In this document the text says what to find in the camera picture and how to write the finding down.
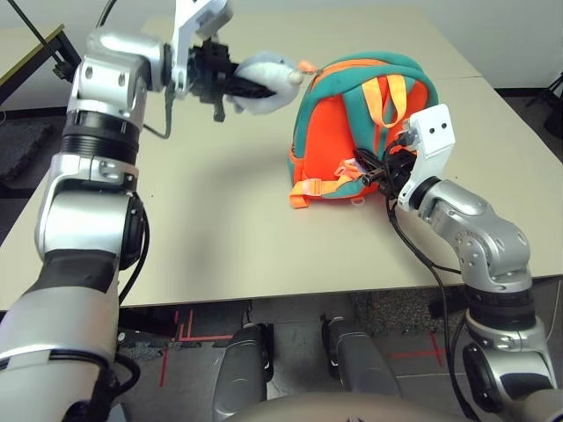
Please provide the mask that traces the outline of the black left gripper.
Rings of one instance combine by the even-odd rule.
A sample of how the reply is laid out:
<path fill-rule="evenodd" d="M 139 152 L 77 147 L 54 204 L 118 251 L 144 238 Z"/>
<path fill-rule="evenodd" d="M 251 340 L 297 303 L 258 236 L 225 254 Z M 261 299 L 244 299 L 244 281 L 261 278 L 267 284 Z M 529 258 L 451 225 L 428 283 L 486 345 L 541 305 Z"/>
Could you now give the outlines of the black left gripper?
<path fill-rule="evenodd" d="M 261 84 L 240 76 L 232 76 L 229 49 L 226 45 L 208 38 L 200 46 L 189 50 L 187 62 L 189 91 L 203 104 L 214 107 L 213 119 L 224 122 L 223 96 L 226 85 L 232 97 L 262 99 L 270 98 L 273 91 Z"/>

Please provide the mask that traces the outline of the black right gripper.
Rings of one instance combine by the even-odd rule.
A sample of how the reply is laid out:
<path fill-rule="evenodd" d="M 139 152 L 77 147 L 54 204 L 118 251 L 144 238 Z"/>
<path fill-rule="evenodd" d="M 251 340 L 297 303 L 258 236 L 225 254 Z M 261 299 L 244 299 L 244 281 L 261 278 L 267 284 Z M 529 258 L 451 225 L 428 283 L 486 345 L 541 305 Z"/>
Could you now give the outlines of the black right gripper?
<path fill-rule="evenodd" d="M 368 171 L 361 176 L 364 185 L 380 185 L 380 190 L 387 198 L 397 198 L 401 189 L 410 178 L 416 161 L 411 151 L 397 151 L 388 154 L 385 167 L 379 158 L 368 149 L 355 149 L 355 161 Z"/>

